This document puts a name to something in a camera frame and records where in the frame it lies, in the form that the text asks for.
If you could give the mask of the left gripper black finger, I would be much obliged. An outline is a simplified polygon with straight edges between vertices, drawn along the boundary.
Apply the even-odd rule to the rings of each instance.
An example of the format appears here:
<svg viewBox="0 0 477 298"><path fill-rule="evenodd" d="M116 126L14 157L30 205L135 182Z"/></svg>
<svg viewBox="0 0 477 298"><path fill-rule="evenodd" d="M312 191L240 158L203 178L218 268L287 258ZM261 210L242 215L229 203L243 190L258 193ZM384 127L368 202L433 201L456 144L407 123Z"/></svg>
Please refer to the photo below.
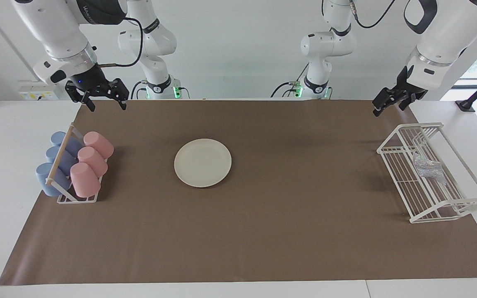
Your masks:
<svg viewBox="0 0 477 298"><path fill-rule="evenodd" d="M399 108L402 110L402 111L405 111L405 109L410 105L412 104L413 102L415 102L417 100L417 95L416 94L410 94L409 97L403 99L400 103L399 103Z"/></svg>
<svg viewBox="0 0 477 298"><path fill-rule="evenodd" d="M386 87L382 88L382 90L380 90L375 99L372 101L374 107L373 115L375 115L375 117L379 117L384 109L396 104L398 101L397 97L398 90L388 89Z"/></svg>

